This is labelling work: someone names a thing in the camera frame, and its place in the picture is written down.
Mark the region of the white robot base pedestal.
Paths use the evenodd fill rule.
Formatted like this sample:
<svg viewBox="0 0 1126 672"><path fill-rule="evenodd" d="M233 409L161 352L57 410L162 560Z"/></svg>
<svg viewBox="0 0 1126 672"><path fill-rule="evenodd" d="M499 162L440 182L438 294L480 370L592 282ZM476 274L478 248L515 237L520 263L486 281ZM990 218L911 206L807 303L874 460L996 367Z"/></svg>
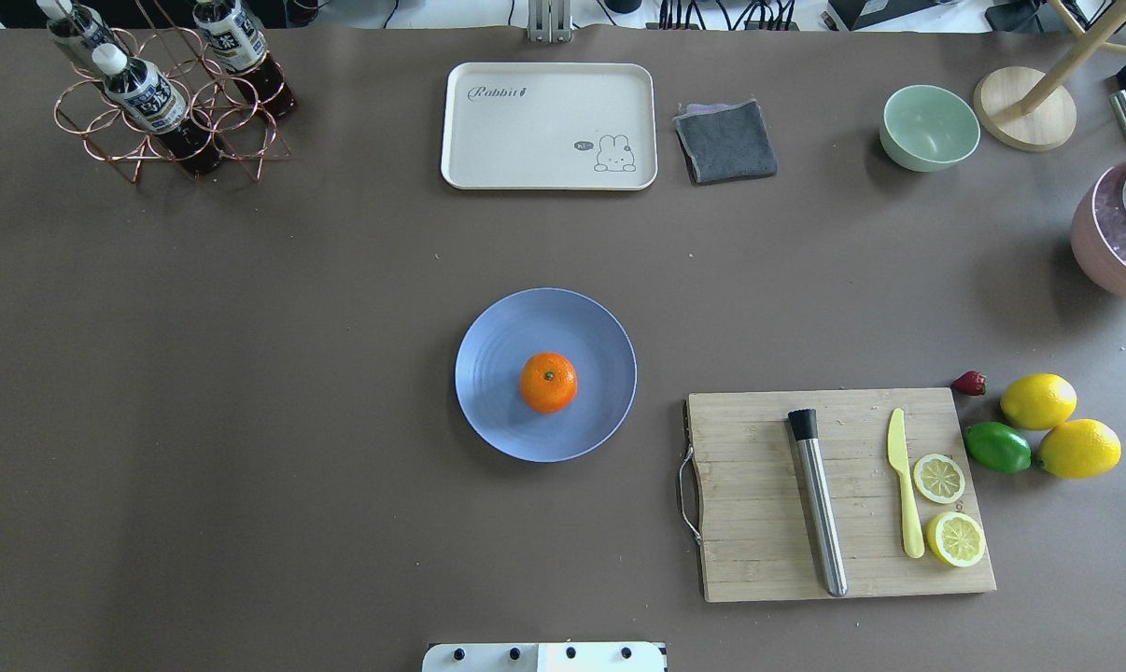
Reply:
<svg viewBox="0 0 1126 672"><path fill-rule="evenodd" d="M422 671L667 671L665 643L563 640L439 643Z"/></svg>

